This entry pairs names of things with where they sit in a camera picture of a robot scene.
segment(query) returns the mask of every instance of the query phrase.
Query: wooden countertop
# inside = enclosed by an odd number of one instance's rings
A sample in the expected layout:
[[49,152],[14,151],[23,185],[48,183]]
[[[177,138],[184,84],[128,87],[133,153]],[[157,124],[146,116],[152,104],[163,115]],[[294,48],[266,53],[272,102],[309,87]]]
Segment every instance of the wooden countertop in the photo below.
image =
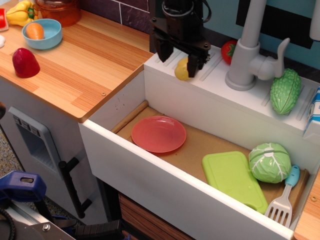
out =
[[320,239],[320,171],[306,200],[294,237],[297,240]]
[[[19,1],[1,6],[7,11]],[[9,25],[0,48],[0,79],[48,106],[83,123],[143,70],[149,52],[149,35],[81,10],[81,20],[62,29],[62,42],[48,50],[27,45],[22,27]],[[30,78],[15,74],[16,49],[33,52],[40,72]]]

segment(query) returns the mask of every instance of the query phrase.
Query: plastic plate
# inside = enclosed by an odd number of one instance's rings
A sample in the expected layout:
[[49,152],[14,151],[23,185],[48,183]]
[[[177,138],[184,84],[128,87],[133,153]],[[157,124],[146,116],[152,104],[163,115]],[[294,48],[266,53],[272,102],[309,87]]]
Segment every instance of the plastic plate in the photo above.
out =
[[184,144],[187,133],[184,126],[171,117],[150,116],[133,126],[131,137],[148,152],[167,153]]

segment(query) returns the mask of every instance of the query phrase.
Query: blue clamp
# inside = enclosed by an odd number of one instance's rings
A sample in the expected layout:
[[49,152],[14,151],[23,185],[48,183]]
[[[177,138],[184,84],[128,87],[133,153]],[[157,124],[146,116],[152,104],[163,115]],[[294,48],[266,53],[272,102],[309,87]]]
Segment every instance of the blue clamp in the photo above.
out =
[[40,175],[24,171],[12,171],[0,178],[0,203],[10,199],[17,202],[40,202],[47,186]]

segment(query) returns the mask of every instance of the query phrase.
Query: black handle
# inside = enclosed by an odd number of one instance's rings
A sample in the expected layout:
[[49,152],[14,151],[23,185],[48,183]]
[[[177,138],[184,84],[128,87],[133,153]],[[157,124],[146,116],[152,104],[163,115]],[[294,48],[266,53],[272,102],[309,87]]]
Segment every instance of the black handle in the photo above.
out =
[[68,163],[65,161],[59,162],[59,168],[62,175],[62,178],[64,180],[65,186],[70,194],[72,203],[74,205],[75,211],[79,218],[83,219],[85,217],[85,210],[92,204],[92,201],[90,199],[86,199],[84,203],[81,204],[77,190],[75,188],[75,185],[72,181],[72,177],[70,175],[70,172],[74,167],[79,163],[79,160],[73,157]]

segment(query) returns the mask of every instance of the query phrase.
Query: green cutting board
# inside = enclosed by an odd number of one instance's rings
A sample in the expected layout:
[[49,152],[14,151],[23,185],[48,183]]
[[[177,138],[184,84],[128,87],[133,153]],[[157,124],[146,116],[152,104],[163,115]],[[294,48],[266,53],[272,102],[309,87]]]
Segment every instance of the green cutting board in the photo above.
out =
[[242,152],[208,154],[202,159],[202,167],[210,186],[265,214],[267,200]]

